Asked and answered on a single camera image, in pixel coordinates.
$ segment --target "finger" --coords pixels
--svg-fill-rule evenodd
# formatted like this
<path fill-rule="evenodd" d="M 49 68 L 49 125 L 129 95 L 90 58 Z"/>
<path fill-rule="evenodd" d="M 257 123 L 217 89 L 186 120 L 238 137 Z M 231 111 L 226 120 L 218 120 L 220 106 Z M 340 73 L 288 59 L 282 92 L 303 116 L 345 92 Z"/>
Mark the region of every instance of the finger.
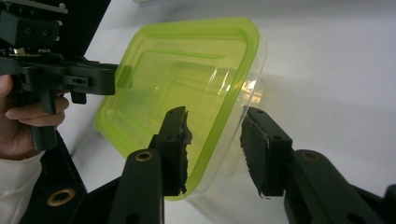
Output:
<path fill-rule="evenodd" d="M 0 75 L 0 98 L 7 96 L 12 90 L 12 78 L 10 75 Z"/>
<path fill-rule="evenodd" d="M 62 112 L 69 107 L 69 101 L 64 97 L 57 97 L 55 99 L 56 112 Z M 13 107 L 6 113 L 9 119 L 35 119 L 47 116 L 48 113 L 43 111 L 42 104 L 36 103 L 32 105 L 24 105 L 20 107 Z"/>
<path fill-rule="evenodd" d="M 57 126 L 64 122 L 64 117 L 64 112 L 61 111 L 55 115 L 47 115 L 34 119 L 19 119 L 19 122 L 36 127 Z"/>

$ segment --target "bolt hole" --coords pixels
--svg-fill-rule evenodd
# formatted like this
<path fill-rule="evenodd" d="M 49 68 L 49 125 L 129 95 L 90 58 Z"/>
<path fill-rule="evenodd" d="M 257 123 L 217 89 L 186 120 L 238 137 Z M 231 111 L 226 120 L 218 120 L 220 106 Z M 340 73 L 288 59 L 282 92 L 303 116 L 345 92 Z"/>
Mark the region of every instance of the bolt hole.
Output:
<path fill-rule="evenodd" d="M 350 222 L 352 222 L 352 223 L 354 223 L 354 224 L 365 224 L 366 222 L 363 220 L 363 218 L 361 218 L 361 217 L 359 217 L 359 216 L 357 216 L 357 215 L 355 215 L 355 214 L 352 214 L 352 213 L 348 213 L 347 215 L 346 215 L 346 218 L 350 221 Z"/>
<path fill-rule="evenodd" d="M 70 202 L 76 195 L 73 189 L 60 189 L 49 196 L 47 204 L 52 207 Z"/>
<path fill-rule="evenodd" d="M 126 219 L 125 222 L 127 224 L 138 224 L 142 220 L 142 216 L 138 213 L 130 214 Z"/>

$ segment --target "lime green container lid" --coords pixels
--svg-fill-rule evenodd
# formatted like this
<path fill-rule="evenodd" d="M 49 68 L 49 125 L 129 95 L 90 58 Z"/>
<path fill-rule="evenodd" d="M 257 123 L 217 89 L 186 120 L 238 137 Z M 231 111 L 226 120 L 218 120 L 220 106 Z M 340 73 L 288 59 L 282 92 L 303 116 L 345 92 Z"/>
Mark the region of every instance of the lime green container lid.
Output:
<path fill-rule="evenodd" d="M 186 106 L 193 136 L 187 146 L 187 192 L 171 200 L 188 196 L 225 131 L 259 45 L 256 25 L 245 18 L 142 27 L 120 62 L 116 94 L 99 107 L 96 129 L 127 158 L 149 146 L 168 110 Z"/>

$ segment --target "human hand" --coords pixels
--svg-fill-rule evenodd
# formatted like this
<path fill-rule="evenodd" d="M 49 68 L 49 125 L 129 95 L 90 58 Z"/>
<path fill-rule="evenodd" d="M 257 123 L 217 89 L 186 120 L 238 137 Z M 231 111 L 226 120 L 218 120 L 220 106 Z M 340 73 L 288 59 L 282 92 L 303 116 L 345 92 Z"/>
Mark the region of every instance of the human hand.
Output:
<path fill-rule="evenodd" d="M 20 161 L 36 154 L 29 125 L 61 124 L 69 102 L 62 96 L 56 97 L 55 115 L 43 112 L 41 103 L 16 106 L 18 99 L 11 93 L 12 86 L 11 76 L 0 76 L 0 159 Z"/>

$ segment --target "white sleeve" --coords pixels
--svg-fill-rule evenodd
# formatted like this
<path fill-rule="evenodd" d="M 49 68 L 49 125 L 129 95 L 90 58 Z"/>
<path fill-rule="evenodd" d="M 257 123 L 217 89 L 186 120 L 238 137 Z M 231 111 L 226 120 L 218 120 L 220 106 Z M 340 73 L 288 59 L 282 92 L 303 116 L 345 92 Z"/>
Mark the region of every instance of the white sleeve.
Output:
<path fill-rule="evenodd" d="M 40 177 L 43 154 L 23 161 L 0 159 L 0 224 L 20 222 Z"/>

